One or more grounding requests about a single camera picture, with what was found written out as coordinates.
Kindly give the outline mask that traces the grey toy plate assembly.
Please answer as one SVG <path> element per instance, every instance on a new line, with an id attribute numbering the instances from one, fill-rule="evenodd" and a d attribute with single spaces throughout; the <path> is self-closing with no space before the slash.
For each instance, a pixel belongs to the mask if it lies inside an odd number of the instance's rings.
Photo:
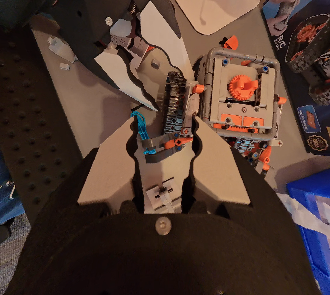
<path id="1" fill-rule="evenodd" d="M 153 210 L 165 207 L 168 212 L 174 212 L 174 202 L 181 198 L 181 192 L 175 178 L 171 177 L 161 185 L 156 185 L 146 191 Z"/>

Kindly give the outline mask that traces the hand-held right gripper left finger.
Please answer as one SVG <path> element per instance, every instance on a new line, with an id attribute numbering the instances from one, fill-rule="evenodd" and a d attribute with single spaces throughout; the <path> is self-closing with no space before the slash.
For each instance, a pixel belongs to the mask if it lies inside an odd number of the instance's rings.
<path id="1" fill-rule="evenodd" d="M 142 212 L 142 180 L 135 152 L 138 120 L 131 117 L 98 148 L 77 203 L 107 204 L 119 213 L 122 202 L 133 201 Z"/>

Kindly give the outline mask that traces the blue robot kit box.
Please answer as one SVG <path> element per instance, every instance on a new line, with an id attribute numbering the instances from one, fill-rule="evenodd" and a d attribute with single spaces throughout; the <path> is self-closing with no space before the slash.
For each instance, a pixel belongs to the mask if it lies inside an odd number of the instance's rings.
<path id="1" fill-rule="evenodd" d="M 330 0 L 266 0 L 270 40 L 308 153 L 330 155 Z"/>

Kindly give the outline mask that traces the pale grey toy panel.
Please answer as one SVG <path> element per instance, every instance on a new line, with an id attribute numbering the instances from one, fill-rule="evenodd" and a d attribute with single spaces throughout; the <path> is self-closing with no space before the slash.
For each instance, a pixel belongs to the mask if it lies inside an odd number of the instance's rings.
<path id="1" fill-rule="evenodd" d="M 66 43 L 64 43 L 60 38 L 48 37 L 47 42 L 49 43 L 48 49 L 59 57 L 65 59 L 70 63 L 78 61 L 78 58 Z"/>

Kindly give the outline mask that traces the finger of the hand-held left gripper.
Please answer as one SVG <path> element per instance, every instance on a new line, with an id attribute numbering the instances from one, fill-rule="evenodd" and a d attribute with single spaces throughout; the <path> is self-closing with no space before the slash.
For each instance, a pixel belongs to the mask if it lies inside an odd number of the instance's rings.
<path id="1" fill-rule="evenodd" d="M 106 48 L 94 58 L 118 89 L 147 108 L 159 111 L 153 96 L 145 89 L 138 72 L 123 48 Z"/>
<path id="2" fill-rule="evenodd" d="M 179 38 L 152 1 L 140 12 L 142 38 L 166 55 L 169 64 L 186 80 L 194 80 L 194 72 L 182 38 Z"/>

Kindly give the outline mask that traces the orange toy cone part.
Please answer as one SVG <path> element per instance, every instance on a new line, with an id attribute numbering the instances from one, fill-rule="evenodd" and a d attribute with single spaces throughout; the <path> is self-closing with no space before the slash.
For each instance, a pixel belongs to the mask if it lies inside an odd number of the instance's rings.
<path id="1" fill-rule="evenodd" d="M 224 37 L 222 44 L 226 49 L 237 50 L 239 43 L 237 37 L 233 35 L 230 38 Z"/>

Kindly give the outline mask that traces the light blue brick tool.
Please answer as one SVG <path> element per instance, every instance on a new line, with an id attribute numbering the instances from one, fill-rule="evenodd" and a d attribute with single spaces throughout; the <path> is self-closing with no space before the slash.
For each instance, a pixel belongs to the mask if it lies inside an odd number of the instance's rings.
<path id="1" fill-rule="evenodd" d="M 150 139 L 147 129 L 146 129 L 146 120 L 144 116 L 138 111 L 132 111 L 130 117 L 137 117 L 138 120 L 138 133 L 142 140 Z"/>

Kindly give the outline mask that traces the grey orange tracked toy robot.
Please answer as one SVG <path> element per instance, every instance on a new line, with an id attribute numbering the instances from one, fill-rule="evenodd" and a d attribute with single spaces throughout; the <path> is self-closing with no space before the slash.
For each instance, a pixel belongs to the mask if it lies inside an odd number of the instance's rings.
<path id="1" fill-rule="evenodd" d="M 193 138 L 198 116 L 248 163 L 270 170 L 273 146 L 282 146 L 278 127 L 287 99 L 275 93 L 280 67 L 275 59 L 212 49 L 195 63 L 193 80 L 178 71 L 167 75 L 163 134 L 143 139 L 146 163 L 180 152 Z"/>

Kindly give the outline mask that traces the blue plastic bin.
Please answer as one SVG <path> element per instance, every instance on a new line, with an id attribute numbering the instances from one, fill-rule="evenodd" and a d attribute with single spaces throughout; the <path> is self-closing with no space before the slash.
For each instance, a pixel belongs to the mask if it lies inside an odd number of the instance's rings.
<path id="1" fill-rule="evenodd" d="M 296 199 L 322 222 L 330 225 L 330 170 L 287 184 Z M 322 294 L 330 294 L 330 240 L 326 235 L 298 225 L 311 268 Z"/>

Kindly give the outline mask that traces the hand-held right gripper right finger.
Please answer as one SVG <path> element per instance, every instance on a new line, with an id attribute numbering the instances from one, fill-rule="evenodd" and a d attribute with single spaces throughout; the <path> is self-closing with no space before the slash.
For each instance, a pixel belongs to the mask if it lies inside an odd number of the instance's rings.
<path id="1" fill-rule="evenodd" d="M 182 186 L 182 211 L 195 202 L 216 211 L 222 203 L 248 206 L 251 203 L 231 147 L 200 117 L 192 118 L 194 156 Z"/>

